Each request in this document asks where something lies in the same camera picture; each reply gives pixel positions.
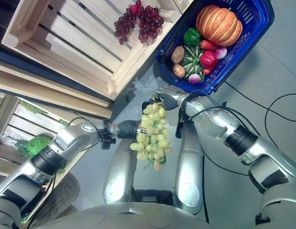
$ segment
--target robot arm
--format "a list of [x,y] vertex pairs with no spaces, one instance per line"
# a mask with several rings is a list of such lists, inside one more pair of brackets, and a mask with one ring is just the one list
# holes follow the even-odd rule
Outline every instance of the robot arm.
[[108,149],[118,138],[134,139],[145,130],[137,121],[124,121],[118,125],[106,120],[84,120],[79,125],[70,125],[33,158],[24,162],[0,184],[0,225],[13,228],[22,215],[30,212],[40,201],[47,184],[58,169],[65,168],[79,152],[90,145],[101,143]]

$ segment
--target pumpkin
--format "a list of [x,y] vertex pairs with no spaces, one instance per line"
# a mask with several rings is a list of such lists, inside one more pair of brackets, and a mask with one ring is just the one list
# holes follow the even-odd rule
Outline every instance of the pumpkin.
[[207,40],[219,46],[231,46],[243,31],[242,23],[227,8],[204,7],[197,16],[196,28]]

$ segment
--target gray floor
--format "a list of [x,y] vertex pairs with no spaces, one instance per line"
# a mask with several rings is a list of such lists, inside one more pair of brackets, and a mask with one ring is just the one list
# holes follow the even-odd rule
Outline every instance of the gray floor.
[[[296,0],[271,2],[275,11],[272,27],[227,79],[240,92],[264,106],[269,106],[279,96],[296,93]],[[140,119],[142,102],[150,98],[157,88],[165,85],[168,83],[162,79],[162,73],[152,56],[117,101],[116,106],[125,108],[115,122]],[[264,108],[243,98],[225,83],[212,96],[219,102],[228,101],[229,107],[245,114],[268,139],[264,129]],[[296,119],[296,95],[279,100],[272,109]],[[175,131],[177,112],[174,110],[168,113],[172,133]],[[296,161],[296,123],[269,114],[267,127],[280,149]],[[229,149],[208,137],[203,137],[202,141],[214,162],[235,171],[247,172],[247,167]],[[180,144],[180,140],[174,139],[172,135],[171,146],[179,149]],[[117,145],[105,151],[101,151],[99,146],[92,148],[72,169],[81,185],[81,195],[74,202],[79,210],[104,203],[102,187]],[[152,167],[144,170],[146,162],[138,162],[135,188],[173,190],[177,160],[178,151],[168,157],[167,165],[159,173]],[[206,160],[205,183],[210,222],[216,229],[250,229],[254,226],[261,194],[247,177],[224,171]],[[198,217],[204,218],[203,211]]]

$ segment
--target black joint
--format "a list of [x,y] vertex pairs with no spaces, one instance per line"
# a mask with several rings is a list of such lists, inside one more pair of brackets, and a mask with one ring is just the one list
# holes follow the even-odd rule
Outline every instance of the black joint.
[[225,142],[235,154],[240,156],[247,151],[256,140],[257,136],[255,134],[242,126],[239,126],[234,130],[234,133],[225,140]]

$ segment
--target green bell pepper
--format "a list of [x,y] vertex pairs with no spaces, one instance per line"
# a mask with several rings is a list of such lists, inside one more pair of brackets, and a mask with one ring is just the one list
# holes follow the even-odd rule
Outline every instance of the green bell pepper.
[[195,28],[189,28],[183,36],[184,44],[200,45],[200,36],[200,33]]

